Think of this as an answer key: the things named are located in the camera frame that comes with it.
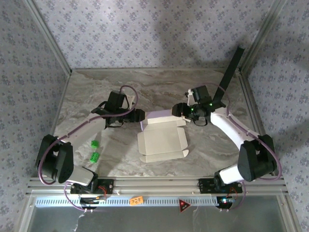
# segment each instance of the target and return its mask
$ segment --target patterned wallpaper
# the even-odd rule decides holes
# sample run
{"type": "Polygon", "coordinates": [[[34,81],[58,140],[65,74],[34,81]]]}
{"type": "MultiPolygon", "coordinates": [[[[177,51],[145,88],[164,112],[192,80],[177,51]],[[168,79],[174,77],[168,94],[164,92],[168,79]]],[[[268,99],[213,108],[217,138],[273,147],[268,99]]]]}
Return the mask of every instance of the patterned wallpaper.
{"type": "Polygon", "coordinates": [[[249,81],[274,138],[303,231],[309,232],[309,2],[288,1],[249,81]]]}
{"type": "Polygon", "coordinates": [[[0,1],[0,231],[13,230],[66,76],[22,0],[0,1]]]}
{"type": "Polygon", "coordinates": [[[73,68],[226,67],[272,1],[35,0],[73,68]]]}

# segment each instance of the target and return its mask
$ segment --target green block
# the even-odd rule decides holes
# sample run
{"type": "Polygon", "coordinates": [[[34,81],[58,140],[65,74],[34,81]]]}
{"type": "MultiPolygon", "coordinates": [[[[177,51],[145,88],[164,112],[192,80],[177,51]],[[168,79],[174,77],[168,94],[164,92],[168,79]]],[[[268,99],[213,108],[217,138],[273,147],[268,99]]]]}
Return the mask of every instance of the green block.
{"type": "Polygon", "coordinates": [[[91,163],[96,163],[98,161],[98,158],[100,157],[100,154],[98,152],[92,153],[92,156],[90,158],[91,163]]]}
{"type": "Polygon", "coordinates": [[[92,140],[91,141],[91,147],[96,149],[99,146],[99,142],[97,140],[92,140]]]}

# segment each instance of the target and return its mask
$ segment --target floral wallpaper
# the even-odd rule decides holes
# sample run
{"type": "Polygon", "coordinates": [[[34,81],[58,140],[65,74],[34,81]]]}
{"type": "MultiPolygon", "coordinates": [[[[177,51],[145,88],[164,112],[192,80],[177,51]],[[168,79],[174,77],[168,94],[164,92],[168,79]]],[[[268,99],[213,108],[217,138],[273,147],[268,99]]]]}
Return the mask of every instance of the floral wallpaper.
{"type": "Polygon", "coordinates": [[[23,206],[66,75],[22,0],[0,1],[0,231],[23,206]]]}
{"type": "Polygon", "coordinates": [[[35,0],[73,68],[226,67],[272,1],[35,0]]]}
{"type": "Polygon", "coordinates": [[[303,231],[309,232],[309,2],[288,1],[253,65],[249,82],[274,138],[303,231]]]}

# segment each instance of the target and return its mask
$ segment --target cable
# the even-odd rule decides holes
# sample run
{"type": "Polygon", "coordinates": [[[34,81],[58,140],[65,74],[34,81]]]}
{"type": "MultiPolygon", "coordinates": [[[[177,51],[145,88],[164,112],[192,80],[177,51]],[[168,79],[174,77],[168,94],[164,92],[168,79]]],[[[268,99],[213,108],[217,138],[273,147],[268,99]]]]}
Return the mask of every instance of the cable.
{"type": "Polygon", "coordinates": [[[231,116],[228,116],[228,119],[234,124],[234,126],[236,126],[238,129],[240,129],[242,132],[246,133],[247,135],[249,135],[250,137],[254,138],[256,141],[258,141],[263,147],[266,148],[266,150],[272,155],[272,157],[275,159],[276,163],[277,163],[277,168],[278,168],[278,175],[274,178],[262,178],[260,177],[260,179],[265,180],[265,181],[274,181],[274,180],[279,180],[281,178],[282,175],[282,166],[280,163],[279,158],[277,157],[277,155],[275,154],[275,152],[267,145],[265,144],[262,140],[260,140],[258,137],[256,137],[254,134],[251,134],[249,131],[247,131],[246,129],[244,129],[241,125],[239,125],[237,122],[235,122],[231,116]]]}
{"type": "Polygon", "coordinates": [[[63,189],[65,197],[67,198],[67,200],[70,202],[70,204],[71,204],[75,209],[78,209],[78,210],[80,210],[80,211],[84,211],[84,209],[78,207],[77,205],[75,205],[75,204],[69,199],[69,197],[68,197],[68,195],[67,195],[67,192],[66,192],[68,184],[69,184],[69,183],[66,182],[66,184],[65,184],[65,186],[64,186],[64,189],[63,189]]]}
{"type": "Polygon", "coordinates": [[[100,105],[98,105],[98,107],[102,107],[103,105],[105,105],[107,101],[102,102],[100,105]]]}
{"type": "Polygon", "coordinates": [[[236,193],[236,198],[235,198],[235,200],[236,200],[238,195],[237,195],[237,191],[234,187],[230,187],[230,192],[227,194],[227,196],[225,198],[227,198],[231,194],[231,190],[234,190],[234,192],[236,193]]]}
{"type": "Polygon", "coordinates": [[[76,127],[75,129],[73,129],[71,132],[68,133],[68,135],[64,135],[64,136],[62,136],[61,138],[55,140],[55,141],[45,150],[44,154],[43,154],[42,157],[41,157],[41,160],[40,160],[40,163],[39,163],[39,167],[38,167],[39,179],[40,179],[40,181],[41,181],[43,184],[45,184],[45,185],[52,185],[52,184],[55,183],[55,181],[52,181],[52,182],[49,183],[49,182],[46,182],[46,181],[43,179],[43,176],[42,176],[42,169],[43,169],[43,164],[44,164],[44,161],[45,161],[45,159],[46,159],[46,156],[47,156],[48,152],[49,152],[57,143],[59,143],[61,140],[65,139],[65,138],[70,137],[72,134],[74,134],[76,131],[78,131],[80,128],[82,128],[84,125],[90,123],[90,122],[93,121],[93,120],[96,120],[96,119],[98,119],[98,118],[105,118],[105,117],[120,117],[120,116],[124,116],[124,115],[129,114],[130,112],[132,112],[132,111],[136,108],[136,106],[137,106],[137,104],[138,104],[138,102],[139,102],[139,96],[138,96],[138,94],[137,94],[137,91],[136,91],[135,88],[133,88],[132,86],[123,85],[123,86],[120,87],[120,92],[121,92],[121,90],[122,90],[124,87],[128,87],[128,88],[132,89],[132,90],[134,91],[134,93],[135,93],[136,102],[135,102],[134,106],[133,106],[130,110],[128,110],[128,111],[126,111],[126,112],[124,112],[124,113],[121,113],[121,114],[116,114],[116,115],[99,115],[99,116],[95,116],[95,117],[89,119],[89,121],[85,121],[85,122],[83,122],[81,125],[79,125],[78,127],[76,127]]]}
{"type": "Polygon", "coordinates": [[[227,118],[230,120],[231,123],[234,124],[234,126],[236,126],[239,130],[241,130],[242,132],[246,133],[247,135],[249,135],[250,137],[252,137],[253,139],[255,139],[256,141],[258,141],[263,147],[266,148],[266,150],[272,155],[272,157],[274,158],[274,160],[276,161],[277,163],[277,168],[278,168],[278,175],[274,178],[262,178],[260,177],[260,179],[262,180],[265,180],[265,181],[274,181],[274,180],[279,180],[281,178],[281,175],[282,175],[282,166],[281,166],[281,163],[280,163],[280,160],[279,158],[277,157],[277,155],[275,154],[275,152],[267,145],[265,144],[262,140],[260,140],[258,137],[256,137],[255,135],[253,135],[252,133],[250,133],[249,131],[247,131],[245,128],[243,128],[241,125],[239,125],[236,121],[233,120],[233,118],[231,117],[230,115],[230,111],[229,111],[229,107],[230,107],[230,97],[229,95],[226,93],[226,90],[224,88],[222,88],[221,86],[219,86],[218,84],[215,84],[215,83],[211,83],[211,82],[205,82],[203,85],[214,85],[214,86],[217,86],[219,89],[221,89],[227,99],[228,99],[228,105],[226,107],[226,114],[227,114],[227,118]]]}
{"type": "Polygon", "coordinates": [[[98,188],[101,189],[101,190],[103,190],[103,192],[104,192],[104,198],[105,198],[105,200],[106,200],[106,189],[105,189],[103,186],[99,186],[98,188]]]}
{"type": "Polygon", "coordinates": [[[240,203],[235,207],[235,208],[232,208],[233,210],[234,209],[238,209],[239,207],[241,207],[241,205],[243,204],[243,202],[244,202],[244,200],[245,200],[245,198],[246,198],[246,185],[245,185],[245,182],[241,182],[241,185],[242,185],[242,187],[243,187],[243,197],[242,197],[242,199],[241,199],[241,201],[240,201],[240,203]]]}
{"type": "Polygon", "coordinates": [[[204,125],[199,125],[199,124],[196,124],[195,122],[198,121],[198,120],[193,120],[193,123],[194,125],[198,126],[198,127],[205,127],[208,125],[208,122],[207,122],[207,119],[205,118],[205,124],[204,125]]]}

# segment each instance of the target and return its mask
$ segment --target red warning sticker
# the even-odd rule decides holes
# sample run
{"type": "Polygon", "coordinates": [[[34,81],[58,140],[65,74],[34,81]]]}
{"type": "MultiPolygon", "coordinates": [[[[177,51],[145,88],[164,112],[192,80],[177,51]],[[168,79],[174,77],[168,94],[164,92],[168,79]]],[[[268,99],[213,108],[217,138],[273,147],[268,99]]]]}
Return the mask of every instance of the red warning sticker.
{"type": "Polygon", "coordinates": [[[182,212],[186,210],[187,208],[189,208],[190,204],[179,199],[179,206],[180,206],[180,212],[182,212]]]}

